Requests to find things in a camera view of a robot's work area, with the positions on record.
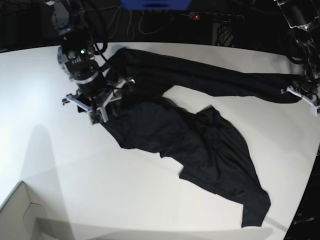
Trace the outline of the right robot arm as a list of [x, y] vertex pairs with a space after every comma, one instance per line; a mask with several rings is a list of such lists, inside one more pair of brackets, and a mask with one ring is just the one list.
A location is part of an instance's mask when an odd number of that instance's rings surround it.
[[77, 85], [74, 94], [62, 99], [62, 104], [74, 104], [88, 115], [91, 124], [106, 123], [116, 114], [121, 91], [132, 83], [123, 77], [104, 56], [108, 42], [98, 47], [87, 6], [102, 20], [102, 15], [90, 0], [46, 0], [52, 7], [52, 24], [57, 30], [60, 46], [57, 62], [69, 80]]

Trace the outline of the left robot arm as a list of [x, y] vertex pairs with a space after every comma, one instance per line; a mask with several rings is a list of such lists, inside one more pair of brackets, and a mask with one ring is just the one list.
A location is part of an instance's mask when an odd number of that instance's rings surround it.
[[288, 86], [290, 93], [310, 105], [314, 116], [320, 115], [320, 13], [313, 0], [276, 0], [304, 57], [292, 63], [302, 65], [302, 82]]

